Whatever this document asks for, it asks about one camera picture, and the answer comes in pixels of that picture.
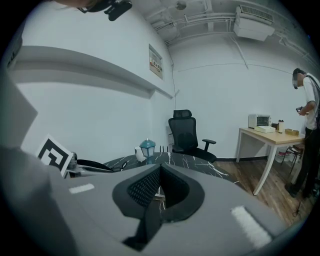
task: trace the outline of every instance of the air conditioner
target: air conditioner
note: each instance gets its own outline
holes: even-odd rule
[[[240,5],[236,8],[233,31],[238,37],[251,38],[259,41],[266,40],[275,29],[272,15],[261,10]]]

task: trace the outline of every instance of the round table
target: round table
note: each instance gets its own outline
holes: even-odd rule
[[[213,163],[210,163],[201,158],[197,158],[187,154],[179,154],[179,153],[170,153],[170,152],[155,152],[154,156],[149,159],[152,164],[169,164],[175,165],[179,167],[184,167],[188,169],[192,169],[197,172],[201,172],[207,175],[215,176],[227,181],[230,181],[240,188],[244,189],[244,187],[240,184],[240,182],[233,175],[226,172],[224,169],[215,166]],[[104,163],[105,166],[109,168],[121,167],[124,162],[127,161],[127,165],[123,168],[123,171],[145,166],[147,164],[147,160],[143,162],[139,162],[136,158],[136,155],[129,155],[126,157],[121,157],[115,160],[111,160],[109,162]]]

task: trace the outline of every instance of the vr headset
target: vr headset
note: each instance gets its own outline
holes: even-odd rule
[[[119,18],[122,14],[132,8],[132,3],[130,1],[123,0],[118,2],[116,0],[101,0],[96,5],[78,8],[82,13],[97,13],[104,11],[108,15],[109,21],[113,22]]]

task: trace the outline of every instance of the hardwood floor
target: hardwood floor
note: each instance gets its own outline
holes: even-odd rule
[[[266,160],[243,161],[243,162],[215,162],[218,167],[237,177],[246,191],[253,196],[253,191],[258,184],[266,166]],[[315,203],[313,197],[303,200],[300,191],[296,198],[292,198],[285,189],[285,184],[291,181],[293,172],[289,177],[291,167],[288,164],[280,165],[274,161],[265,183],[259,194],[254,196],[260,202],[271,208],[285,223],[291,226],[293,223],[305,219]],[[294,217],[299,203],[302,202],[299,214]]]

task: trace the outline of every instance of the black strap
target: black strap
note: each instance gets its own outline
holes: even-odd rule
[[[90,161],[90,160],[83,160],[83,159],[78,159],[76,162],[78,165],[81,165],[81,166],[95,167],[95,168],[100,168],[100,169],[104,169],[104,170],[113,172],[112,169],[110,169],[109,167],[107,167],[99,162]]]
[[[306,78],[310,78],[310,80],[312,80],[312,81],[314,82],[315,87],[316,87],[316,90],[317,90],[317,92],[318,92],[318,99],[319,99],[318,106],[317,106],[317,108],[318,108],[318,114],[317,114],[317,116],[316,116],[316,118],[315,118],[315,121],[316,121],[316,127],[317,127],[317,129],[320,129],[320,88],[319,88],[319,85],[317,84],[316,80],[315,80],[312,76],[306,75],[305,77],[306,77]]]

